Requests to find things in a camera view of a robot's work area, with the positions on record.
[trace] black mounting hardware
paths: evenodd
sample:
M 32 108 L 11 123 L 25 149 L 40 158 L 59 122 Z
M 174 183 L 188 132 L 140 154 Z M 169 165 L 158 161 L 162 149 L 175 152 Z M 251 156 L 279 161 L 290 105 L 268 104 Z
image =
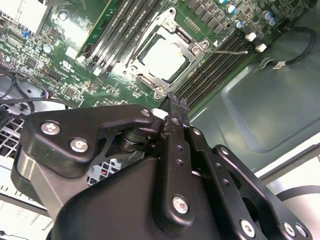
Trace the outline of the black mounting hardware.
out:
M 312 239 L 307 227 L 230 149 L 209 147 L 202 132 L 190 126 L 184 99 L 169 94 L 160 107 L 168 112 L 165 119 L 141 105 L 118 105 L 36 113 L 25 123 L 15 160 L 15 168 L 20 167 L 12 179 L 16 186 L 22 180 L 23 186 L 30 184 L 20 191 L 38 194 L 44 203 L 47 189 L 35 184 L 28 164 L 19 172 L 22 160 L 54 171 L 48 174 L 68 183 L 81 179 L 90 165 L 103 159 L 144 153 L 142 159 L 97 184 L 67 198 L 59 196 L 65 204 L 52 216 L 52 240 L 98 240 L 106 235 L 161 240 Z M 41 126 L 47 122 L 57 124 L 60 132 L 44 133 Z M 74 138 L 85 140 L 84 152 L 71 147 Z M 297 224 L 307 237 L 294 228 Z

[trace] black cable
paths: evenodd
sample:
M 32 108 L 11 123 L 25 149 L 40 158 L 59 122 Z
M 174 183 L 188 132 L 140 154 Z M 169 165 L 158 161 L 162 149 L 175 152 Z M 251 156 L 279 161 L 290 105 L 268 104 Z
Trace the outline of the black cable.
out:
M 16 237 L 19 239 L 29 240 L 28 238 L 16 236 L 16 235 L 7 235 L 5 231 L 0 230 L 0 236 L 7 236 L 7 237 Z
M 58 100 L 58 99 L 45 99 L 42 97 L 32 97 L 32 98 L 28 98 L 28 99 L 5 99 L 5 100 L 0 100 L 0 104 L 20 104 L 20 103 L 30 103 L 30 102 L 54 102 L 54 103 L 58 103 L 58 104 L 63 104 L 69 108 L 73 108 L 76 109 L 76 106 L 73 106 L 67 102 Z
M 11 84 L 9 90 L 6 91 L 5 94 L 3 96 L 1 96 L 0 99 L 3 99 L 8 94 L 10 94 L 11 91 L 13 90 L 13 88 L 15 88 L 17 90 L 17 92 L 21 95 L 21 97 L 23 97 L 24 99 L 28 99 L 29 98 L 25 94 L 25 92 L 19 87 L 16 76 L 14 76 L 9 71 L 4 70 L 4 69 L 0 69 L 0 74 L 4 74 L 4 75 L 6 75 L 7 77 L 9 77 L 12 80 L 12 84 Z M 29 105 L 30 113 L 33 114 L 35 112 L 35 105 L 33 104 L 33 102 L 27 102 L 27 104 Z
M 286 31 L 288 32 L 297 32 L 297 33 L 306 33 L 310 35 L 310 41 L 308 46 L 306 47 L 306 49 L 297 57 L 295 57 L 294 59 L 288 60 L 288 61 L 278 61 L 278 60 L 273 60 L 271 61 L 271 63 L 276 66 L 279 62 L 284 62 L 283 65 L 287 66 L 287 65 L 292 65 L 295 64 L 299 61 L 301 61 L 302 59 L 304 59 L 306 56 L 308 56 L 310 54 L 310 52 L 312 51 L 315 43 L 316 43 L 316 39 L 317 39 L 317 34 L 316 32 L 306 26 L 291 26 L 291 27 L 287 27 L 285 28 Z
M 12 90 L 15 88 L 15 85 L 17 84 L 17 79 L 16 79 L 15 77 L 11 78 L 10 76 L 8 76 L 8 75 L 6 75 L 6 74 L 4 74 L 4 73 L 0 73 L 0 74 L 9 77 L 9 78 L 11 79 L 11 81 L 12 81 L 9 89 L 8 89 L 2 96 L 0 96 L 0 99 L 4 99 L 4 98 L 5 98 L 6 96 L 8 96 L 8 95 L 12 92 Z

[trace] black plastic bracket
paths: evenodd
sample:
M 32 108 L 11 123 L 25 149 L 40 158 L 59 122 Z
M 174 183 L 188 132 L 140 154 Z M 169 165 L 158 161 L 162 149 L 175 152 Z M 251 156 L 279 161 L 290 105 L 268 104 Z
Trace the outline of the black plastic bracket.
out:
M 59 175 L 78 178 L 87 173 L 100 139 L 106 139 L 108 149 L 124 128 L 148 127 L 154 120 L 153 114 L 138 104 L 39 112 L 24 124 L 20 144 L 30 158 Z M 45 134 L 41 130 L 44 123 L 57 124 L 60 132 Z M 88 144 L 87 151 L 72 150 L 70 142 L 75 138 Z

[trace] silver screw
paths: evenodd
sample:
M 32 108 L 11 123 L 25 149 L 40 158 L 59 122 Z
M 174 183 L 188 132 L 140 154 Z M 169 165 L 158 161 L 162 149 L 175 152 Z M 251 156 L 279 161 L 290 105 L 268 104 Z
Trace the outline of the silver screw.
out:
M 68 18 L 68 15 L 65 12 L 60 13 L 59 18 L 61 21 L 65 21 Z
M 172 118 L 171 118 L 171 121 L 172 121 L 174 124 L 176 124 L 176 125 L 179 125 L 179 124 L 180 124 L 179 120 L 176 119 L 175 117 L 172 117 Z
M 201 132 L 200 132 L 199 129 L 197 129 L 197 128 L 194 128 L 194 129 L 193 129 L 193 132 L 194 132 L 195 134 L 197 134 L 197 135 L 201 135 Z
M 46 123 L 42 124 L 41 130 L 42 130 L 42 132 L 44 132 L 45 134 L 48 134 L 48 135 L 56 135 L 56 134 L 60 133 L 59 125 L 56 123 L 53 123 L 53 122 L 46 122 Z
M 196 46 L 193 48 L 193 53 L 197 55 L 200 52 L 200 49 Z
M 256 233 L 254 227 L 247 220 L 242 219 L 240 221 L 240 225 L 245 234 L 247 234 L 250 238 L 254 238 Z
M 286 232 L 289 235 L 291 235 L 292 237 L 294 237 L 296 235 L 295 230 L 292 228 L 292 226 L 289 223 L 284 222 L 283 225 L 284 225 Z
M 141 110 L 141 113 L 142 113 L 143 115 L 145 115 L 146 117 L 150 117 L 150 113 L 149 113 L 149 111 L 146 110 L 146 109 L 142 109 L 142 110 Z
M 78 153 L 84 153 L 88 150 L 88 144 L 81 138 L 75 138 L 70 142 L 70 147 L 73 151 Z
M 229 152 L 228 152 L 227 149 L 225 149 L 224 147 L 221 147 L 220 149 L 221 149 L 221 152 L 222 152 L 223 154 L 229 155 Z
M 188 203 L 180 196 L 174 196 L 172 199 L 175 210 L 180 214 L 186 214 L 189 210 Z
M 302 226 L 300 226 L 299 224 L 295 225 L 295 228 L 298 230 L 299 233 L 301 233 L 302 236 L 304 236 L 305 238 L 308 236 L 306 231 L 303 229 Z

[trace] metal grille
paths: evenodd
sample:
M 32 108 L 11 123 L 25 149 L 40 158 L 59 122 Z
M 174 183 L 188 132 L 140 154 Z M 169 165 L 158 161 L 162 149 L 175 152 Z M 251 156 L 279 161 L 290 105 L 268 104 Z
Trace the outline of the metal grille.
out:
M 20 131 L 24 121 L 21 119 L 11 120 L 0 132 L 0 155 L 3 157 L 14 158 L 18 141 L 20 138 Z

